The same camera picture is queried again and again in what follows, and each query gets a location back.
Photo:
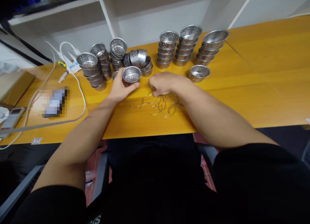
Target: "black sleeve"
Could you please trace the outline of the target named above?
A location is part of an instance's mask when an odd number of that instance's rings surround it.
[[[11,223],[85,223],[86,198],[70,186],[47,186],[32,192]]]
[[[228,216],[250,223],[307,220],[310,171],[282,147],[248,144],[222,151],[214,162],[214,177],[219,205]]]

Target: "black shirt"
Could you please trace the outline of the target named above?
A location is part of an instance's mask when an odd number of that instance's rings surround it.
[[[113,170],[88,208],[82,190],[48,186],[26,198],[13,223],[309,223],[309,170],[279,146],[220,152],[213,180],[217,193],[190,155],[150,147]]]

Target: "person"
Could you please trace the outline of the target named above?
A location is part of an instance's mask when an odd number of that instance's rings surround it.
[[[113,180],[86,208],[86,161],[115,105],[139,87],[123,86],[123,70],[106,99],[52,155],[12,223],[309,221],[307,167],[188,78],[170,72],[150,78],[153,95],[176,94],[203,138],[219,150],[213,167],[217,192],[205,184],[189,135],[116,139],[107,141]]]

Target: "chair armrest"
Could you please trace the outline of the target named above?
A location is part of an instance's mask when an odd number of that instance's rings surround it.
[[[26,190],[26,188],[29,186],[29,184],[32,182],[35,176],[39,172],[42,172],[44,167],[45,165],[35,166],[31,170],[31,172],[23,179],[23,181],[17,186],[14,192],[6,199],[6,201],[2,204],[2,206],[0,206],[0,223],[10,212],[12,207],[18,201],[20,196],[23,194],[23,192]]]
[[[213,146],[202,144],[202,143],[196,143],[196,146],[197,146],[197,149],[199,150],[200,154],[203,155],[204,160],[207,163],[211,177],[214,178],[214,176],[213,176],[213,164],[214,164],[215,157],[218,154],[217,150]]]
[[[108,153],[104,151],[100,154],[93,201],[99,196],[99,194],[101,194],[102,190],[108,186],[109,170],[110,170],[110,164],[108,160]]]

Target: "wooden table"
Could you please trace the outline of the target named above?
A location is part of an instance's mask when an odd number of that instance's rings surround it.
[[[156,66],[158,43],[129,48],[148,50],[154,65],[152,74],[170,71],[186,76],[193,66],[201,35],[192,59],[185,67],[173,63],[165,70]],[[307,124],[310,118],[310,16],[245,26],[230,31],[227,43],[209,64],[211,75],[197,86],[229,105],[246,118],[255,128]],[[37,78],[25,92],[17,107],[27,107],[31,96],[43,83],[52,64],[31,68],[28,71]],[[42,118],[42,103],[37,99],[29,113],[27,126],[75,119],[83,111],[83,100],[76,80],[68,75],[62,84],[57,81],[64,72],[57,66],[47,86],[69,86],[70,98],[67,114],[60,118]],[[76,73],[86,97],[85,115],[76,122],[44,127],[23,132],[15,142],[30,143],[42,137],[42,144],[62,142],[65,136],[80,123],[109,93],[113,80],[108,81],[102,92],[92,89],[83,77]],[[142,77],[140,87],[120,102],[114,109],[103,139],[180,134],[196,132],[185,108],[180,107],[169,118],[151,116],[151,107],[138,106],[142,97],[151,90],[149,77]],[[24,116],[17,127],[24,123]],[[16,133],[3,139],[1,145],[10,143]]]

